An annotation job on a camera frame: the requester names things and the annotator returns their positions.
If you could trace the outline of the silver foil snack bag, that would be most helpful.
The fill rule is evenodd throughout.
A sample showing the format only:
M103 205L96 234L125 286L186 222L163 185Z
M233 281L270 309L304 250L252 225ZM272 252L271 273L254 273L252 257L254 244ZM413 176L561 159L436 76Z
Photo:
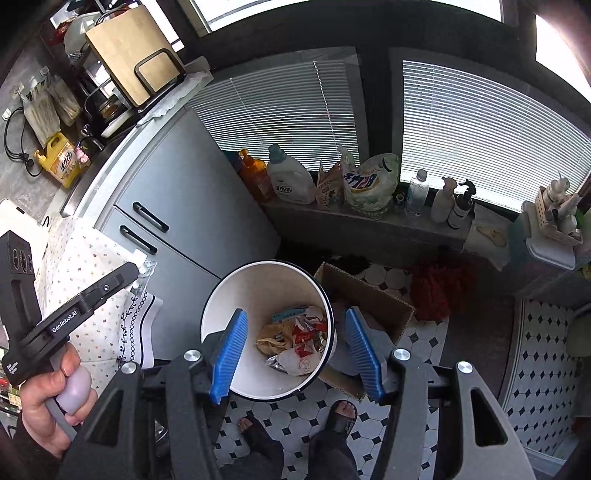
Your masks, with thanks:
M266 366L269 366L273 370L287 374L287 370L283 367L283 365L281 365L279 356L277 355L273 355L267 358L264 364L266 364Z

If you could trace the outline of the brown paper bag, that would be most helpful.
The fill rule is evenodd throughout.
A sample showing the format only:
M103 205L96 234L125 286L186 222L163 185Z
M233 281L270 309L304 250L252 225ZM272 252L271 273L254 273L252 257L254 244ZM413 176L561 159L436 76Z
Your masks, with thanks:
M256 337L256 348L267 357L278 355L292 347L294 347L293 320L266 324Z

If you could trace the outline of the white printed paper bag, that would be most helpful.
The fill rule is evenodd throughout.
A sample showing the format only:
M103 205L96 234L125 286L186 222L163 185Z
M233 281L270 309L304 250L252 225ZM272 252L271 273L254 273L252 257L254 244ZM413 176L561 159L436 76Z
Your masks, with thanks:
M314 344L298 344L276 356L279 369L290 376L311 374L322 360L322 353Z

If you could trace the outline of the red carton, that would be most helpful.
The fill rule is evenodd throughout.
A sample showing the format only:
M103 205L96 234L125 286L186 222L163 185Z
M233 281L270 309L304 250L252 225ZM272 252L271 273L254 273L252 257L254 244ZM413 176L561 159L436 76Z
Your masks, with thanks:
M317 317L298 316L294 320L291 331L293 344L298 357L304 358L311 354L322 354L328 342L327 322Z

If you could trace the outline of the paper trash bucket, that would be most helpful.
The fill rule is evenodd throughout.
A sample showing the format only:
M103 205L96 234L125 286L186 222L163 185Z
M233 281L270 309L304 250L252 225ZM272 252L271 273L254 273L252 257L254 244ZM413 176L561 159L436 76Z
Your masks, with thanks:
M213 399L232 393L256 402L304 391L328 364L335 320L328 294L300 267L277 260L245 264L209 294L200 337L221 344Z

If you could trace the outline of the person's right foot sandal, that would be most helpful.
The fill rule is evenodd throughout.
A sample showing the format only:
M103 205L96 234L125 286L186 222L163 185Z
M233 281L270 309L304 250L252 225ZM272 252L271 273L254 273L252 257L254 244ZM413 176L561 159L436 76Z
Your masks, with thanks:
M325 428L311 438L308 448L308 479L360 478L355 456L346 443L356 419L356 406L348 400L339 400L332 405Z

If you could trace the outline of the cream air fryer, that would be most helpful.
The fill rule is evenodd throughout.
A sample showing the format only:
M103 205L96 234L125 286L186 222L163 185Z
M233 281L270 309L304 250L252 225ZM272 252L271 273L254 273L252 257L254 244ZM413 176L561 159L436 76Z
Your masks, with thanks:
M32 261L36 265L43 258L48 240L48 228L37 223L30 215L8 199L0 202L0 235L14 232L27 241L32 251Z

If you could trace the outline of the grey cabinet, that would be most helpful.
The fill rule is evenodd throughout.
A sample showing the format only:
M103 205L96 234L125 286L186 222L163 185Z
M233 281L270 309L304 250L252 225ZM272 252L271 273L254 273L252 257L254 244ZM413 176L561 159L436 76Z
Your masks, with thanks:
M163 305L152 349L171 360L199 344L201 312L216 284L273 258L280 238L188 107L131 131L105 156L69 212L155 261L147 290Z

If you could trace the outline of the white laundry detergent bottle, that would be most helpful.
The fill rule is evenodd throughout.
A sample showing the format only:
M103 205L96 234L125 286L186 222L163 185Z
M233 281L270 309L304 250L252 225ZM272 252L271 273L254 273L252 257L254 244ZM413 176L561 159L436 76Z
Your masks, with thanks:
M267 174L274 193L280 200L298 205L315 202L315 183L301 162L287 155L279 144L270 145L269 158Z

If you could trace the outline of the orange bottle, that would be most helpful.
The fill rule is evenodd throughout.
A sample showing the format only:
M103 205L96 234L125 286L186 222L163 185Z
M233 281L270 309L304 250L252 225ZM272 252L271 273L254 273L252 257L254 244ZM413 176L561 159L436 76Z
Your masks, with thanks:
M263 160L253 158L249 150L242 149L238 152L242 160L242 168L239 170L239 176L252 197L259 203L266 203L273 200L273 185L270 182L270 176L267 174L266 163Z

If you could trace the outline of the printed paper packet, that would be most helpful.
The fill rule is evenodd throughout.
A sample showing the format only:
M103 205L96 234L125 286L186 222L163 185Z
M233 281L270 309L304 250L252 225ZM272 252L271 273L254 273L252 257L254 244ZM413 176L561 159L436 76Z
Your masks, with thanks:
M345 193L344 184L342 183L341 162L335 162L328 170L325 170L322 163L320 163L318 182L315 187L315 200L318 207L325 210L342 206L345 201Z

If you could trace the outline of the white green detergent refill bag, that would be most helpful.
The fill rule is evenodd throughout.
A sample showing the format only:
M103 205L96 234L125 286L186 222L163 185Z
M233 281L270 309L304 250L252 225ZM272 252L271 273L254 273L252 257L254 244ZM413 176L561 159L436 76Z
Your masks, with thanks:
M400 182L399 156L384 153L356 166L355 158L345 147L338 149L346 203L360 214L380 219L388 211Z

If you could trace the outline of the small pink bottle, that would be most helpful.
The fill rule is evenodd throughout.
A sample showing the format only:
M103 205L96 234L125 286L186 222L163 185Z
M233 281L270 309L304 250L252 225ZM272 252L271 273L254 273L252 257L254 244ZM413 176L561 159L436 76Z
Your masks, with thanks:
M91 164L91 160L90 160L90 157L88 156L88 154L85 152L81 143L76 144L76 146L74 147L74 153L75 153L75 157L78 162L79 168L81 170L88 169Z

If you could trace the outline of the clear bottle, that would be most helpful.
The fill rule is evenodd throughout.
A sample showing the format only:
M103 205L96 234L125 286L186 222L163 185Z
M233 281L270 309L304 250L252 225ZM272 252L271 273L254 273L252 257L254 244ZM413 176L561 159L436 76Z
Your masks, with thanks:
M429 194L428 172L419 169L411 179L407 194L406 213L420 216Z

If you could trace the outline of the black dish rack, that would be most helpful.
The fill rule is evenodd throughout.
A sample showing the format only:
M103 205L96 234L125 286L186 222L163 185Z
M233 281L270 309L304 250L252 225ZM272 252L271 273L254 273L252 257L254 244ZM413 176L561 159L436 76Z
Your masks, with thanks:
M104 139L137 122L186 76L185 71L183 78L168 84L161 93L140 107L133 106L117 88L92 50L86 33L102 21L138 6L147 8L178 56L184 45L155 1L68 1L50 18L54 31L49 34L48 42L63 50L63 56L83 94L84 115Z

